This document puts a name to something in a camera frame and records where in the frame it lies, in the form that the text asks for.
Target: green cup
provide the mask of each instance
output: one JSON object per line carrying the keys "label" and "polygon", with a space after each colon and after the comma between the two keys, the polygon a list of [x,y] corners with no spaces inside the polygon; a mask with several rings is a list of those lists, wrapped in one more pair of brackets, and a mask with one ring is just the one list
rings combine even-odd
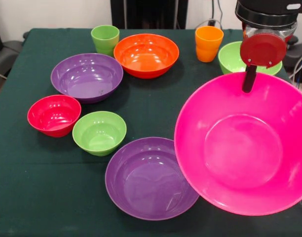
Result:
{"label": "green cup", "polygon": [[97,26],[91,31],[96,52],[113,57],[113,49],[119,41],[119,29],[115,26]]}
{"label": "green cup", "polygon": [[[242,41],[228,43],[223,46],[218,53],[218,60],[221,70],[224,74],[244,72],[246,69],[246,64],[242,61],[240,56],[240,47]],[[266,73],[268,75],[277,74],[282,68],[283,63],[279,62],[277,65],[266,68],[257,67],[256,71],[259,73]]]}
{"label": "green cup", "polygon": [[119,115],[97,111],[80,118],[74,125],[72,136],[83,150],[102,157],[120,145],[126,132],[126,123]]}

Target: pink bowl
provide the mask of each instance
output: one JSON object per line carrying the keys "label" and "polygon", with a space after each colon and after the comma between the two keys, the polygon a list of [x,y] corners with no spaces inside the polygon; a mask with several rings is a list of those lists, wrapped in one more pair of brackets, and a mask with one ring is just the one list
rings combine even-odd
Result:
{"label": "pink bowl", "polygon": [[50,95],[35,102],[27,113],[28,123],[50,136],[63,137],[72,131],[81,114],[81,104],[67,95]]}
{"label": "pink bowl", "polygon": [[302,93],[258,73],[223,75],[184,104],[175,151],[190,185],[213,205],[241,215],[268,215],[302,199]]}

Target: bowl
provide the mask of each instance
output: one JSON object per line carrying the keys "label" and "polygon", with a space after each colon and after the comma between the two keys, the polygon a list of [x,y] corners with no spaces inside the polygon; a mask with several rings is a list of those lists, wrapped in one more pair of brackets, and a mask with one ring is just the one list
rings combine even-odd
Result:
{"label": "bowl", "polygon": [[244,93],[244,77],[217,77],[191,95],[177,119],[175,151],[207,201],[236,214],[268,215],[302,200],[302,93],[262,73]]}
{"label": "bowl", "polygon": [[122,76],[123,69],[114,58],[84,53],[57,64],[51,73],[51,83],[60,93],[90,104],[110,96],[119,86]]}
{"label": "bowl", "polygon": [[81,117],[73,128],[72,136],[83,150],[102,157],[119,146],[126,132],[126,123],[119,115],[97,111]]}
{"label": "bowl", "polygon": [[28,110],[28,123],[51,136],[63,137],[71,132],[81,114],[81,105],[73,97],[50,95],[35,102]]}
{"label": "bowl", "polygon": [[174,142],[160,137],[120,148],[107,166],[105,184],[118,208],[150,221],[178,216],[199,197],[179,169]]}
{"label": "bowl", "polygon": [[114,49],[114,56],[130,75],[151,79],[173,66],[179,57],[179,48],[164,36],[137,34],[121,40]]}
{"label": "bowl", "polygon": [[[221,70],[224,74],[245,72],[246,64],[242,61],[240,56],[240,47],[242,41],[228,43],[223,46],[218,53],[218,60]],[[283,63],[271,67],[257,67],[256,71],[259,73],[265,73],[269,75],[277,74],[282,68]]]}

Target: cup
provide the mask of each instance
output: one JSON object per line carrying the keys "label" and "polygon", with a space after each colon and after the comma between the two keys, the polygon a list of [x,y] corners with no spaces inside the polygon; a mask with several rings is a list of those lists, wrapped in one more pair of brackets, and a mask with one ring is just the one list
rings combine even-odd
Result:
{"label": "cup", "polygon": [[111,25],[97,26],[92,29],[91,36],[96,52],[113,57],[113,49],[119,41],[119,29]]}
{"label": "cup", "polygon": [[196,55],[199,61],[209,63],[216,57],[224,33],[214,26],[202,26],[195,31]]}

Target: green bowl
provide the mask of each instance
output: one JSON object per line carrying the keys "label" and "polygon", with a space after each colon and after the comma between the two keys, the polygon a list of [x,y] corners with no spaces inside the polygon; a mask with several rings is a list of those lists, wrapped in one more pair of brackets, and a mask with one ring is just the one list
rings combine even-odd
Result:
{"label": "green bowl", "polygon": [[[242,41],[232,42],[226,44],[220,49],[218,59],[221,70],[224,74],[245,71],[246,64],[242,61],[240,56],[241,44]],[[271,68],[257,67],[256,71],[259,73],[275,75],[280,71],[282,65],[283,63],[280,62]]]}
{"label": "green bowl", "polygon": [[80,118],[74,125],[72,136],[83,150],[103,157],[119,146],[126,132],[126,123],[119,115],[98,111]]}

